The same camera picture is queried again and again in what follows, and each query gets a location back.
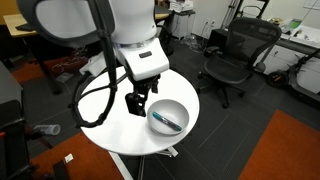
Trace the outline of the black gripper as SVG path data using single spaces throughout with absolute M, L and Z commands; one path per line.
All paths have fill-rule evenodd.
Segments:
M 139 116 L 145 117 L 145 97 L 148 96 L 149 92 L 158 93 L 158 83 L 161 75 L 152 76 L 150 78 L 134 81 L 134 93 L 128 93 L 125 96 L 128 111 L 131 114 L 139 114 Z

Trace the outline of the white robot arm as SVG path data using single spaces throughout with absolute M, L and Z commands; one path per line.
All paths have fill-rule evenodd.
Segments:
M 148 93 L 154 90 L 169 60 L 156 36 L 153 0 L 16 0 L 24 19 L 48 41 L 83 47 L 99 41 L 110 79 L 120 62 L 133 83 L 125 96 L 128 111 L 144 116 Z

